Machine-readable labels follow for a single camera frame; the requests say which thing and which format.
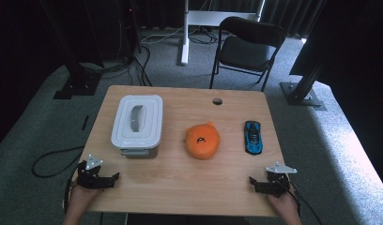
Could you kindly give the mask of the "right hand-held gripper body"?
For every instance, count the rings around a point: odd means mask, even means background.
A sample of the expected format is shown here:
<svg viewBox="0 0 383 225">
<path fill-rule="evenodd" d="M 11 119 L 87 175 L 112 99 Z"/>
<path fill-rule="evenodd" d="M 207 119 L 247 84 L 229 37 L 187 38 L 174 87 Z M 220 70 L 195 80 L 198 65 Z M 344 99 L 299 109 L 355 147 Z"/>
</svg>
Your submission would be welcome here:
<svg viewBox="0 0 383 225">
<path fill-rule="evenodd" d="M 288 174 L 297 172 L 297 169 L 286 166 L 280 162 L 275 162 L 273 165 L 268 166 L 267 179 L 272 188 L 271 195 L 281 197 L 287 192 L 290 189 Z"/>
</svg>

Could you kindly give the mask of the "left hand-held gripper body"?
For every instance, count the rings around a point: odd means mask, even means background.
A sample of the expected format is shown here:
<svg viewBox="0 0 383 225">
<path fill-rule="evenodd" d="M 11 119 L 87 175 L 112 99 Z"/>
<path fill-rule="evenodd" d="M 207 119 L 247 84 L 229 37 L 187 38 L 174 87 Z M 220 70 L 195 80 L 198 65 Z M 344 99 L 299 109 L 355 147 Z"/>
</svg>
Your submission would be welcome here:
<svg viewBox="0 0 383 225">
<path fill-rule="evenodd" d="M 77 165 L 77 185 L 88 189 L 101 188 L 99 177 L 101 164 L 101 159 L 89 154 L 87 160 L 83 160 Z"/>
</svg>

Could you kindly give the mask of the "clear storage box grey latches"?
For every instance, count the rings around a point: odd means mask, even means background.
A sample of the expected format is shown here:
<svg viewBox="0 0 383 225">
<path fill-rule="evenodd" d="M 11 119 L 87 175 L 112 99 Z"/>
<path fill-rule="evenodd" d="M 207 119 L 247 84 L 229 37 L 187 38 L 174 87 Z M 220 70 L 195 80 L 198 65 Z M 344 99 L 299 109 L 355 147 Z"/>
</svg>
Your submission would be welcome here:
<svg viewBox="0 0 383 225">
<path fill-rule="evenodd" d="M 152 148 L 121 148 L 121 154 L 126 158 L 154 158 L 159 151 L 159 147 Z"/>
</svg>

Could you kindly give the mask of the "blue toy car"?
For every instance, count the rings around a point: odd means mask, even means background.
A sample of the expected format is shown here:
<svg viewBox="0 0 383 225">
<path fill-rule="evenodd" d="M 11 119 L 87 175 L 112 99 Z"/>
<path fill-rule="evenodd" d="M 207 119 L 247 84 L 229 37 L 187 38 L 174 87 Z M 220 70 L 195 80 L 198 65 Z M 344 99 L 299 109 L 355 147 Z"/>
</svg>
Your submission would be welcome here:
<svg viewBox="0 0 383 225">
<path fill-rule="evenodd" d="M 261 124 L 257 121 L 246 121 L 244 125 L 245 151 L 251 155 L 262 153 Z"/>
</svg>

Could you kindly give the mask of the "white lidded plastic container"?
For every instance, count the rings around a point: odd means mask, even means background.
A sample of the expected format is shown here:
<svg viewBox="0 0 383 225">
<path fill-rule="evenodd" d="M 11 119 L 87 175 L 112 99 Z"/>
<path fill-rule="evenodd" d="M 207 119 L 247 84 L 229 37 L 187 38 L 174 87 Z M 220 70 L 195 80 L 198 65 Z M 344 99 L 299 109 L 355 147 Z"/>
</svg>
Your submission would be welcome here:
<svg viewBox="0 0 383 225">
<path fill-rule="evenodd" d="M 115 115 L 112 144 L 121 150 L 147 150 L 161 142 L 163 101 L 158 95 L 126 95 Z"/>
</svg>

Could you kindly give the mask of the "orange plush toy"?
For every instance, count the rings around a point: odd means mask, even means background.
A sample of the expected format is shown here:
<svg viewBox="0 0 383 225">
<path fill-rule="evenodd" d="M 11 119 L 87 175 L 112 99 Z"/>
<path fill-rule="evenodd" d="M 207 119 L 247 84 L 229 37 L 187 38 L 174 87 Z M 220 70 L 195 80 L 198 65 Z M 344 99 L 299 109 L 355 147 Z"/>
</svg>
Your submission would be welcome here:
<svg viewBox="0 0 383 225">
<path fill-rule="evenodd" d="M 220 142 L 220 134 L 212 122 L 188 128 L 184 139 L 188 153 L 199 159 L 212 158 Z"/>
</svg>

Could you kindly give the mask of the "person's left hand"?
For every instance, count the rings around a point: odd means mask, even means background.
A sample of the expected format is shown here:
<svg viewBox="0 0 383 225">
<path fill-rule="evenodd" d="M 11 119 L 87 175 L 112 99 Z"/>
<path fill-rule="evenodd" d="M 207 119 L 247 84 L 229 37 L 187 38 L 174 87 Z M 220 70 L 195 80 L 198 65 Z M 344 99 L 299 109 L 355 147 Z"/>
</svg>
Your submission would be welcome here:
<svg viewBox="0 0 383 225">
<path fill-rule="evenodd" d="M 69 207 L 85 210 L 100 193 L 101 189 L 74 187 L 70 192 Z"/>
</svg>

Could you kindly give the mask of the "person's right hand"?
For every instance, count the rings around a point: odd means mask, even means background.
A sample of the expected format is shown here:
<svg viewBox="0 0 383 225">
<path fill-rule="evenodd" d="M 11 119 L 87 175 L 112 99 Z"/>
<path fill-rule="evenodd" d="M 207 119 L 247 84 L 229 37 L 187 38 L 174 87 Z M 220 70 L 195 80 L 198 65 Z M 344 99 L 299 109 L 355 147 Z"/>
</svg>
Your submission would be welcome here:
<svg viewBox="0 0 383 225">
<path fill-rule="evenodd" d="M 288 217 L 288 216 L 298 216 L 298 207 L 297 204 L 292 197 L 291 194 L 288 192 L 284 193 L 280 197 L 275 197 L 273 195 L 268 195 L 267 200 L 269 204 L 274 208 L 274 210 L 281 216 L 281 217 Z"/>
</svg>

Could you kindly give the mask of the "black metal stand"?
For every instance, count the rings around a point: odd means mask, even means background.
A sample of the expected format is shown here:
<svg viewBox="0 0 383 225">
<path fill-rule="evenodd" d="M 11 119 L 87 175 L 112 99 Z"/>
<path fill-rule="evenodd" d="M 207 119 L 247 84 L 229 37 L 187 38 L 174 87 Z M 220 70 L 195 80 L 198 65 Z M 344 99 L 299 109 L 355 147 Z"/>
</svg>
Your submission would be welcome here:
<svg viewBox="0 0 383 225">
<path fill-rule="evenodd" d="M 73 96 L 94 96 L 100 83 L 101 73 L 83 67 L 67 41 L 51 0 L 38 0 L 41 12 L 46 17 L 46 29 L 59 56 L 63 60 L 69 77 L 54 99 L 71 99 Z"/>
<path fill-rule="evenodd" d="M 284 96 L 289 105 L 311 106 L 317 111 L 324 111 L 326 107 L 319 100 L 313 90 L 314 82 L 318 79 L 324 66 L 326 53 L 316 48 L 316 35 L 306 37 L 297 59 L 290 70 L 290 75 L 301 77 L 299 82 L 281 82 Z"/>
</svg>

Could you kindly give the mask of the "black folding chair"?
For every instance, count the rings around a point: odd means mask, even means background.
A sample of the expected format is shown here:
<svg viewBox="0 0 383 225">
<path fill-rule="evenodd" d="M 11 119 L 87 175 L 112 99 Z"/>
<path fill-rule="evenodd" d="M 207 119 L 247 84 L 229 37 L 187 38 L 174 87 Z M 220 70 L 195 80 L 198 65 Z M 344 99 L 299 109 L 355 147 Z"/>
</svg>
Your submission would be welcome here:
<svg viewBox="0 0 383 225">
<path fill-rule="evenodd" d="M 232 16 L 219 26 L 219 41 L 215 53 L 209 88 L 220 69 L 228 69 L 258 77 L 265 90 L 276 55 L 283 46 L 286 33 L 281 26 Z"/>
</svg>

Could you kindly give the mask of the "dark equipment rack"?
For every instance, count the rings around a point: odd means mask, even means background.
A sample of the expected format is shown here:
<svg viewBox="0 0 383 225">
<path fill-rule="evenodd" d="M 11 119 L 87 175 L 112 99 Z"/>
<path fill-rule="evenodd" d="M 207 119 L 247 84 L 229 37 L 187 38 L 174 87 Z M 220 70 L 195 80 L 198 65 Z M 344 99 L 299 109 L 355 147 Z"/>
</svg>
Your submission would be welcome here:
<svg viewBox="0 0 383 225">
<path fill-rule="evenodd" d="M 85 0 L 103 60 L 131 61 L 141 51 L 136 0 Z"/>
</svg>

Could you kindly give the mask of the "white desk frame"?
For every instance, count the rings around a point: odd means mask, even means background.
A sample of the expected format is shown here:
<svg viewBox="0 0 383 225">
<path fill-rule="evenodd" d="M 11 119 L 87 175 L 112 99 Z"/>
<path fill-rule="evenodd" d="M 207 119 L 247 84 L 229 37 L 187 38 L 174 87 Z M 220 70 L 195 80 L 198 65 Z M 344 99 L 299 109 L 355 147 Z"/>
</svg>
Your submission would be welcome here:
<svg viewBox="0 0 383 225">
<path fill-rule="evenodd" d="M 262 18 L 262 12 L 264 10 L 266 0 L 259 0 L 258 7 L 255 12 L 224 12 L 224 11 L 201 11 L 201 10 L 189 10 L 189 0 L 185 0 L 184 7 L 184 31 L 183 31 L 183 43 L 181 51 L 180 63 L 187 65 L 189 62 L 189 26 L 219 26 L 220 23 L 232 16 L 240 17 L 247 20 L 253 20 L 259 22 Z"/>
</svg>

